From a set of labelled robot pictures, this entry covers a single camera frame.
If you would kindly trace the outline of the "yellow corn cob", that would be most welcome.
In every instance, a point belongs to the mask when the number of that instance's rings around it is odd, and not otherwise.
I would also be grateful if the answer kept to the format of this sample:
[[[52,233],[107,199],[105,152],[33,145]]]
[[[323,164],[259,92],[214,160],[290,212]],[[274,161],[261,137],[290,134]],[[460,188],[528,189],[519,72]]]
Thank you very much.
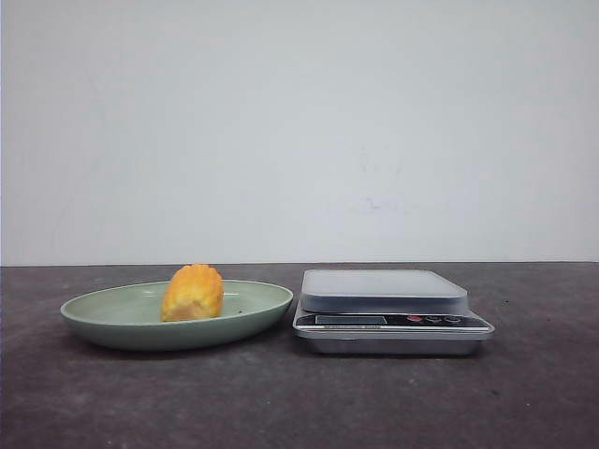
[[[223,298],[223,280],[215,268],[206,264],[183,266],[173,275],[163,295],[161,320],[173,322],[218,317]]]

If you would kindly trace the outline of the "silver digital kitchen scale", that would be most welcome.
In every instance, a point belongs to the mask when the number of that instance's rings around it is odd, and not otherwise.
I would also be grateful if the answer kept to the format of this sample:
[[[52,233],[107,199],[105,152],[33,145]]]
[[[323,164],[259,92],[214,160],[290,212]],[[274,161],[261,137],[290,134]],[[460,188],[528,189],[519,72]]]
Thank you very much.
[[[321,354],[470,355],[494,333],[465,289],[424,269],[307,270],[293,328]]]

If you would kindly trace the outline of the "light green plate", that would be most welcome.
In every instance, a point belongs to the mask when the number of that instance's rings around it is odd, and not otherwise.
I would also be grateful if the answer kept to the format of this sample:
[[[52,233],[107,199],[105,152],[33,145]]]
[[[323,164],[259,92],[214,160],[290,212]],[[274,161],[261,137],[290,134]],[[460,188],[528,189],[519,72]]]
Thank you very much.
[[[113,287],[74,297],[60,313],[70,330],[91,343],[127,351],[179,351],[230,343],[274,326],[293,292],[256,281],[225,280],[221,314],[215,318],[160,320],[166,282]]]

